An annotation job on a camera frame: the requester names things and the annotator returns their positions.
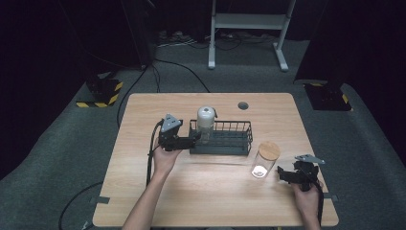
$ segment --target black wire basket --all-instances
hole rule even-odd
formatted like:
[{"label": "black wire basket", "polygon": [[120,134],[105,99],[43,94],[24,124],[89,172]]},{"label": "black wire basket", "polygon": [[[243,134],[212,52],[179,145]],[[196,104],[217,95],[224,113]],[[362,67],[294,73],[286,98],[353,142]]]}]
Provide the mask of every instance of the black wire basket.
[{"label": "black wire basket", "polygon": [[[197,133],[197,121],[191,120],[189,137]],[[249,121],[214,121],[208,141],[198,140],[191,154],[248,155],[253,142]]]}]

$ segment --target wooden lid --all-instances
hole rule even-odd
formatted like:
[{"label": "wooden lid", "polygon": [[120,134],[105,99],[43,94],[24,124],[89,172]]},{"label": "wooden lid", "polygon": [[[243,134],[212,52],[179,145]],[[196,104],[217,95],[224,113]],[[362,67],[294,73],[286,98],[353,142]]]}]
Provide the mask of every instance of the wooden lid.
[{"label": "wooden lid", "polygon": [[281,150],[277,144],[267,141],[260,143],[259,154],[267,160],[277,160],[281,155]]}]

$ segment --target yellow and black hazard tape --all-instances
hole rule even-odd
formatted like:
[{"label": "yellow and black hazard tape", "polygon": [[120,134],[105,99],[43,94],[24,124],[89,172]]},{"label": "yellow and black hazard tape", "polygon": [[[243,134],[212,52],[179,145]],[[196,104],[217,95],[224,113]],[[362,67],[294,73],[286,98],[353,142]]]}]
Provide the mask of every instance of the yellow and black hazard tape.
[{"label": "yellow and black hazard tape", "polygon": [[119,82],[114,89],[114,96],[112,96],[108,102],[77,102],[78,107],[108,107],[113,105],[119,98],[120,89],[123,87],[123,83]]}]

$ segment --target black cable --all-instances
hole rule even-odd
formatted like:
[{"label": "black cable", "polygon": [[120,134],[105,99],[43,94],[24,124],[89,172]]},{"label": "black cable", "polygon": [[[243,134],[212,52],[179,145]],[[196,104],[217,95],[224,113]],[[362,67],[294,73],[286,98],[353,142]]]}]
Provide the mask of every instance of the black cable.
[{"label": "black cable", "polygon": [[219,47],[218,45],[215,45],[215,48],[217,48],[217,49],[219,49],[221,51],[231,51],[231,50],[234,50],[236,47],[241,45],[242,39],[237,39],[237,41],[238,41],[238,44],[236,46],[232,47],[232,48],[224,49],[224,48]]},{"label": "black cable", "polygon": [[[98,185],[101,185],[102,183],[103,183],[103,181],[100,181],[100,182],[98,182],[98,183],[92,184],[92,185],[90,185],[90,186],[84,188],[83,190],[81,190],[80,192],[78,192],[73,198],[71,198],[71,200],[69,200],[69,202],[68,202],[68,203],[66,204],[66,206],[63,208],[62,213],[60,214],[59,222],[58,222],[59,230],[62,230],[62,219],[63,219],[63,215],[65,214],[65,212],[66,212],[66,210],[68,209],[69,205],[71,205],[71,203],[72,203],[78,196],[80,196],[81,194],[83,194],[84,192],[90,190],[90,189],[93,188],[93,187],[96,187],[96,186],[98,186]],[[90,229],[90,228],[92,228],[93,226],[94,226],[94,225],[93,225],[93,223],[92,223],[92,224],[90,224],[89,226],[87,226],[85,229],[86,229],[86,230],[87,230],[87,229]]]},{"label": "black cable", "polygon": [[164,123],[164,119],[162,119],[159,123],[157,123],[155,125],[154,130],[152,131],[151,142],[150,142],[150,145],[149,145],[148,163],[147,163],[147,183],[146,183],[146,186],[149,184],[149,181],[151,179],[153,152],[160,146],[160,145],[158,145],[155,149],[153,149],[153,142],[155,140],[155,132],[156,132],[156,129],[159,126],[162,126],[163,123]]},{"label": "black cable", "polygon": [[155,82],[156,82],[156,92],[160,93],[161,88],[160,88],[160,83],[161,83],[161,75],[159,74],[158,69],[152,65],[153,68],[153,75],[155,76]]},{"label": "black cable", "polygon": [[197,46],[193,46],[193,45],[191,45],[191,44],[187,44],[187,45],[190,46],[190,47],[192,47],[192,48],[194,48],[194,49],[198,49],[198,50],[207,49],[207,48],[209,48],[209,46],[210,46],[210,44],[207,45],[207,46],[205,46],[205,47],[197,47]]},{"label": "black cable", "polygon": [[177,41],[171,41],[166,44],[158,45],[157,48],[163,48],[163,47],[168,47],[168,46],[189,45],[189,44],[193,44],[193,43],[196,43],[196,41],[193,39],[189,39],[189,40],[185,40],[185,41],[177,40]]},{"label": "black cable", "polygon": [[124,99],[126,98],[126,96],[128,95],[128,93],[131,91],[131,89],[134,87],[134,85],[141,79],[141,77],[144,75],[144,73],[147,71],[148,66],[144,69],[143,73],[141,73],[140,77],[138,77],[137,80],[135,80],[135,82],[131,85],[131,87],[129,87],[129,89],[126,91],[125,95],[122,98],[122,101],[120,102],[119,105],[119,109],[117,111],[117,116],[116,116],[116,121],[117,121],[117,127],[120,128],[120,109],[123,105]]},{"label": "black cable", "polygon": [[207,92],[210,93],[209,88],[206,86],[206,84],[203,83],[202,79],[200,79],[200,78],[193,72],[192,69],[186,67],[185,65],[178,64],[178,63],[175,63],[175,62],[171,62],[171,61],[167,61],[167,60],[161,60],[161,59],[158,59],[158,58],[155,58],[155,59],[158,60],[158,61],[164,62],[164,63],[169,63],[169,64],[178,65],[178,66],[181,66],[181,67],[183,67],[183,68],[185,68],[185,69],[191,71],[191,73],[194,74],[194,76],[200,81],[200,83],[201,83],[201,84],[203,85],[203,87],[207,90]]},{"label": "black cable", "polygon": [[325,201],[325,194],[323,193],[323,189],[320,186],[319,180],[314,181],[310,176],[308,176],[305,171],[300,168],[302,173],[311,181],[311,183],[316,186],[317,191],[319,192],[319,203],[318,203],[318,212],[317,212],[317,219],[319,220],[320,226],[322,226],[322,215],[323,215],[323,206],[324,206],[324,201]]}]

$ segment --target white metal stand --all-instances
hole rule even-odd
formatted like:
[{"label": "white metal stand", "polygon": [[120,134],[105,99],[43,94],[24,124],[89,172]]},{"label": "white metal stand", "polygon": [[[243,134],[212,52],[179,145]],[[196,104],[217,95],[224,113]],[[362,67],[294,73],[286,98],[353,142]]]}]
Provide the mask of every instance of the white metal stand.
[{"label": "white metal stand", "polygon": [[286,31],[289,26],[290,18],[296,4],[296,0],[290,0],[286,14],[244,14],[244,13],[216,13],[215,1],[212,7],[212,27],[209,47],[209,69],[215,69],[215,41],[214,32],[216,28],[230,29],[263,29],[280,30],[279,41],[275,42],[274,49],[278,57],[281,69],[288,71],[286,60],[282,52],[282,45]]}]

